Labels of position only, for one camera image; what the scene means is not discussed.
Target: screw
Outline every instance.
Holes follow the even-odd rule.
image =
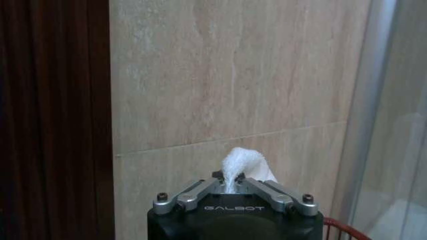
[[[166,201],[166,200],[168,200],[168,194],[165,192],[158,192],[157,201]]]
[[[304,204],[312,204],[313,201],[315,201],[313,195],[305,193],[305,194],[301,196],[301,202],[303,202]]]

